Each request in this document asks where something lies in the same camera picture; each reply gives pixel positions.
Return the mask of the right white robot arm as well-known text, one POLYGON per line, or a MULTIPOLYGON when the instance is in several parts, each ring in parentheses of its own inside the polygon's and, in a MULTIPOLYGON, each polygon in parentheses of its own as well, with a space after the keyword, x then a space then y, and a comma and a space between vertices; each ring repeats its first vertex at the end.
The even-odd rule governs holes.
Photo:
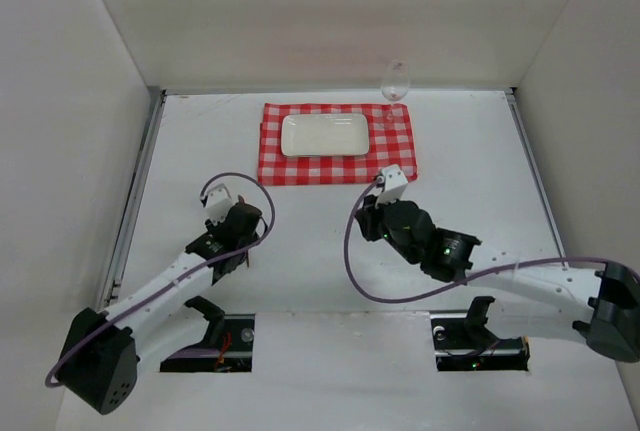
POLYGON ((639 360, 639 275, 622 263, 589 257, 519 261, 482 250, 475 236, 436 227, 412 201, 379 204, 373 195, 355 205, 348 223, 439 282, 424 298, 467 285, 522 298, 514 307, 493 296, 474 298, 464 320, 472 346, 529 335, 578 342, 618 362, 639 360))

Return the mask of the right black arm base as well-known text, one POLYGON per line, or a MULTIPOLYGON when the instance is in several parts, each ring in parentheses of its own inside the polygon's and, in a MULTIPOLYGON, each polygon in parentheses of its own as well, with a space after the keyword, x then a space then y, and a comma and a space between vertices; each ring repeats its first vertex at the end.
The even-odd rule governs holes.
POLYGON ((487 328, 495 299, 480 296, 466 311, 430 314, 434 357, 439 372, 528 370, 530 346, 526 338, 498 338, 487 328))

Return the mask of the white rectangular plate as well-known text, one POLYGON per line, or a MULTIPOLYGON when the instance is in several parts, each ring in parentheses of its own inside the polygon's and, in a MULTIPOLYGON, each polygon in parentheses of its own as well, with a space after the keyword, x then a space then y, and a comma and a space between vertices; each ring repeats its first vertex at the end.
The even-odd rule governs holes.
POLYGON ((291 158, 363 156, 370 149, 368 121, 354 113, 289 115, 280 147, 291 158))

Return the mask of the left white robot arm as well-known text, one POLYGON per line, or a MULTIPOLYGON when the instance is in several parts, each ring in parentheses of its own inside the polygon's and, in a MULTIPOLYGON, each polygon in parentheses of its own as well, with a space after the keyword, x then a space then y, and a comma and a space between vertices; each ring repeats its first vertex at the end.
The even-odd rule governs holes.
POLYGON ((208 221, 162 273, 102 311, 86 308, 72 320, 51 380, 101 415, 115 411, 139 373, 190 346, 225 350, 225 312, 203 294, 247 259, 261 239, 259 208, 227 201, 224 217, 208 221))

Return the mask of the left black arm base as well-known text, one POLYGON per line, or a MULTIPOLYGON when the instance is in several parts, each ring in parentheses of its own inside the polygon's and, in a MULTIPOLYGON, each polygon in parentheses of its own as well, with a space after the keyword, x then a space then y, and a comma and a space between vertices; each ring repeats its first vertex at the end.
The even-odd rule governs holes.
POLYGON ((255 339, 254 314, 227 314, 198 296, 186 302, 206 322, 203 337, 161 362, 160 373, 249 373, 255 339))

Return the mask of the red white checkered cloth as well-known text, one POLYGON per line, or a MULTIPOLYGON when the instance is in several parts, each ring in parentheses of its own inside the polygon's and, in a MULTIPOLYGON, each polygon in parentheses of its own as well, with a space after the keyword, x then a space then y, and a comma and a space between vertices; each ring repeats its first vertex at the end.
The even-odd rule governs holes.
POLYGON ((418 165, 406 106, 383 104, 300 103, 264 105, 260 126, 257 178, 265 186, 363 184, 397 164, 414 181, 418 165), (281 150, 285 118, 296 115, 366 118, 369 151, 362 157, 287 157, 281 150))

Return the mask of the clear wine glass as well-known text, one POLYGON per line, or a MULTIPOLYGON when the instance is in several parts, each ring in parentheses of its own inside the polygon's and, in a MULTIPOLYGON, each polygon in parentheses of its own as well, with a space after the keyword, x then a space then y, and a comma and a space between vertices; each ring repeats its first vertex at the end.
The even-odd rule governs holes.
POLYGON ((401 117, 401 101, 411 86, 409 66, 405 61, 393 60, 385 68, 381 78, 380 91, 388 102, 383 113, 383 123, 390 127, 401 117))

